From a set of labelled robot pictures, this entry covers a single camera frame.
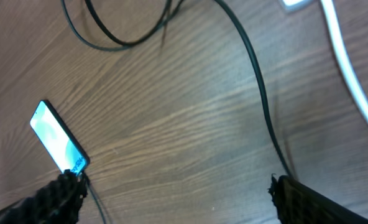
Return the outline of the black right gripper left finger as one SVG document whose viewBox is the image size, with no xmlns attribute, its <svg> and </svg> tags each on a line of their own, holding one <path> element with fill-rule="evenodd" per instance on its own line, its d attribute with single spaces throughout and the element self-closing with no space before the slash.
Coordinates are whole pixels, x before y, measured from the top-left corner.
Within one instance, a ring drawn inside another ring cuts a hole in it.
<svg viewBox="0 0 368 224">
<path fill-rule="evenodd" d="M 88 178 L 66 170 L 56 180 L 0 210 L 0 224 L 78 223 Z"/>
</svg>

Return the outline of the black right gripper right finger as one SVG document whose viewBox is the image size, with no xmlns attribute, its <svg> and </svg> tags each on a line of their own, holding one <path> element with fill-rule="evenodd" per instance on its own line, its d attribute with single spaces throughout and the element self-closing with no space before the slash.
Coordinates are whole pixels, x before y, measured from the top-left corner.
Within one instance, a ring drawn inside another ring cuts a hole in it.
<svg viewBox="0 0 368 224">
<path fill-rule="evenodd" d="M 271 177 L 269 194 L 283 224 L 368 224 L 368 219 L 287 175 Z"/>
</svg>

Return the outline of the black smartphone with blue screen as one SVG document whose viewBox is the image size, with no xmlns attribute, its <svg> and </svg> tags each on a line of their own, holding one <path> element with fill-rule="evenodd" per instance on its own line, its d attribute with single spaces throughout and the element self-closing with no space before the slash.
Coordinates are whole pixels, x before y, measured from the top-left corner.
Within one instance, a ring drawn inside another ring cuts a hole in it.
<svg viewBox="0 0 368 224">
<path fill-rule="evenodd" d="M 49 100 L 40 100 L 30 127 L 62 171 L 79 176 L 90 164 L 90 158 Z"/>
</svg>

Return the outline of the white power strip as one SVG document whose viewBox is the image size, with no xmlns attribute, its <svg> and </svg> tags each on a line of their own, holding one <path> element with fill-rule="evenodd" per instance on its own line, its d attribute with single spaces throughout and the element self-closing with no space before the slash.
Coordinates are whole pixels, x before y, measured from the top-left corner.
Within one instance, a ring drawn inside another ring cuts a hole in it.
<svg viewBox="0 0 368 224">
<path fill-rule="evenodd" d="M 307 5 L 313 2 L 313 0 L 278 0 L 278 1 L 286 12 L 298 11 L 300 9 L 303 9 L 304 7 L 307 7 Z"/>
</svg>

